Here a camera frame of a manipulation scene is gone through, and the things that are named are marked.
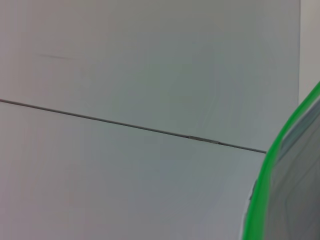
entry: green edge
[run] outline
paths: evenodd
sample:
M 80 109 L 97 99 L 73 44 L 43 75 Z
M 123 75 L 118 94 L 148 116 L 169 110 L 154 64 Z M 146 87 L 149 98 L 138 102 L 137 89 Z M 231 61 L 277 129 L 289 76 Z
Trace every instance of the green edge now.
M 270 178 L 281 142 L 288 130 L 296 123 L 299 117 L 306 112 L 306 110 L 319 96 L 320 82 L 294 111 L 267 152 L 256 181 L 256 186 L 250 205 L 248 207 L 242 240 L 263 240 L 265 218 L 269 199 Z

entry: white panel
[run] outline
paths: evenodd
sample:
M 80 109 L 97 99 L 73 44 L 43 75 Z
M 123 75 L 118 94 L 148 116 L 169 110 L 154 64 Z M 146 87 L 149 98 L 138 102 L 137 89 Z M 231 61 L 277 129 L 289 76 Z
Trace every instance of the white panel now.
M 236 240 L 264 154 L 0 103 L 1 240 Z
M 267 150 L 298 105 L 299 0 L 3 0 L 0 97 Z
M 299 103 L 320 81 L 320 1 L 301 1 Z

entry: white surface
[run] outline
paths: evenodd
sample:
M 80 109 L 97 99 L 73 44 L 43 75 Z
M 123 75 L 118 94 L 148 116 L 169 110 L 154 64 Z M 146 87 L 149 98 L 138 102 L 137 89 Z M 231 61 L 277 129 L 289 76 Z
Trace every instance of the white surface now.
M 320 81 L 320 1 L 301 1 L 299 103 Z
M 2 0 L 0 11 L 2 99 L 261 150 L 298 105 L 299 0 Z
M 236 240 L 264 154 L 0 103 L 1 240 Z

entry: white wall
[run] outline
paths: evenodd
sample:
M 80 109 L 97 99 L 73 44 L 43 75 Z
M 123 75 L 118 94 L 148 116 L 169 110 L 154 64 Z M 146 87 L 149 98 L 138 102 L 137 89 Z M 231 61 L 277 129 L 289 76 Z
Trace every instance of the white wall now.
M 299 0 L 2 0 L 0 98 L 268 150 Z
M 236 240 L 264 154 L 0 103 L 1 240 Z
M 320 81 L 320 1 L 301 0 L 299 103 Z

